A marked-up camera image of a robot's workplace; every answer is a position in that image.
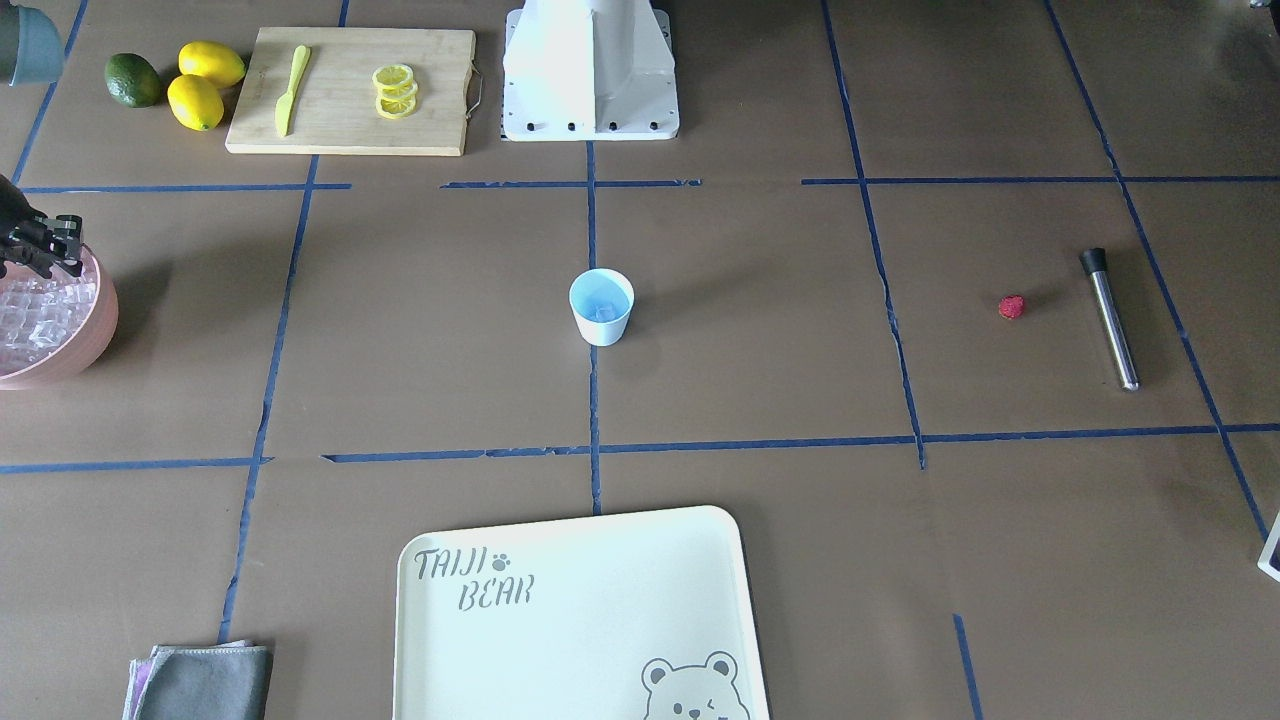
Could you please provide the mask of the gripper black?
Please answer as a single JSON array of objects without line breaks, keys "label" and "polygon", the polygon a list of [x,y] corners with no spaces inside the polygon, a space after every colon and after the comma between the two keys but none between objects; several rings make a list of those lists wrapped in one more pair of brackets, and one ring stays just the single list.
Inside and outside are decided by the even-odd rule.
[{"label": "gripper black", "polygon": [[40,277],[60,268],[72,278],[84,273],[83,218],[49,217],[35,209],[20,190],[1,177],[1,277],[9,266],[27,266]]}]

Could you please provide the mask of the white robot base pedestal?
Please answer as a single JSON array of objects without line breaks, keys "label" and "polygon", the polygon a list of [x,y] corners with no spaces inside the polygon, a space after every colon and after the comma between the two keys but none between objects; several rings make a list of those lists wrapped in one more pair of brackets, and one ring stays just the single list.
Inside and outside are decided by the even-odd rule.
[{"label": "white robot base pedestal", "polygon": [[506,15],[502,67],[508,141],[678,136],[669,15],[649,1],[526,1]]}]

